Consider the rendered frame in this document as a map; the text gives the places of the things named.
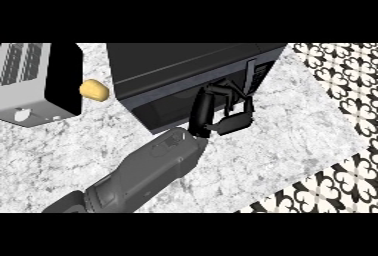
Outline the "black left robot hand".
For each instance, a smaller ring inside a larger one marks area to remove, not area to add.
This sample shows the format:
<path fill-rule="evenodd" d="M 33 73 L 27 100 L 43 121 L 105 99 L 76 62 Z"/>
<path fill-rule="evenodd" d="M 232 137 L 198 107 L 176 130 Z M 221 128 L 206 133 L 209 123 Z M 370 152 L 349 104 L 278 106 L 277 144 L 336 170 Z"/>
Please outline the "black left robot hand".
<path fill-rule="evenodd" d="M 225 117 L 215 123 L 216 96 L 225 97 Z M 244 111 L 231 115 L 238 100 L 244 100 Z M 190 133 L 201 138 L 209 138 L 213 131 L 227 135 L 249 128 L 253 124 L 255 104 L 253 97 L 247 96 L 234 81 L 224 79 L 207 84 L 198 91 L 191 116 Z"/>

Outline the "black microwave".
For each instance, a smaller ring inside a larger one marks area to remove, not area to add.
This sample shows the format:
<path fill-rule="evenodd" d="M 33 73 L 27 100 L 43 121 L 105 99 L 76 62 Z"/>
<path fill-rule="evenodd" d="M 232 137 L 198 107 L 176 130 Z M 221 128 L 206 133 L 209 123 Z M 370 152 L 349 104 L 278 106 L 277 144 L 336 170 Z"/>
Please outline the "black microwave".
<path fill-rule="evenodd" d="M 284 43 L 110 43 L 116 98 L 157 134 L 190 121 L 207 84 L 229 80 L 252 95 L 286 47 Z"/>

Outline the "yellow bread roll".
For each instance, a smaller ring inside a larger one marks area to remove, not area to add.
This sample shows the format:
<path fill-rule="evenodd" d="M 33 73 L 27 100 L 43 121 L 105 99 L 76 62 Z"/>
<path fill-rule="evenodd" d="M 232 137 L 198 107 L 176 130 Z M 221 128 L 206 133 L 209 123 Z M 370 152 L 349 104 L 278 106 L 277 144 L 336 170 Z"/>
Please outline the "yellow bread roll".
<path fill-rule="evenodd" d="M 110 97 L 110 89 L 98 80 L 89 79 L 80 86 L 80 94 L 83 97 L 104 102 Z"/>

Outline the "silver and black toaster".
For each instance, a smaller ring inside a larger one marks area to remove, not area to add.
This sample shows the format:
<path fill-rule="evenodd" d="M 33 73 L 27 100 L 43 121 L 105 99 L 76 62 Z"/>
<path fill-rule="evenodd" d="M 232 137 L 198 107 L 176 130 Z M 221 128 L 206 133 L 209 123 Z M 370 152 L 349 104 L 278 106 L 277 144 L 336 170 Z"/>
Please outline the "silver and black toaster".
<path fill-rule="evenodd" d="M 0 120 L 23 127 L 82 114 L 76 43 L 0 43 Z"/>

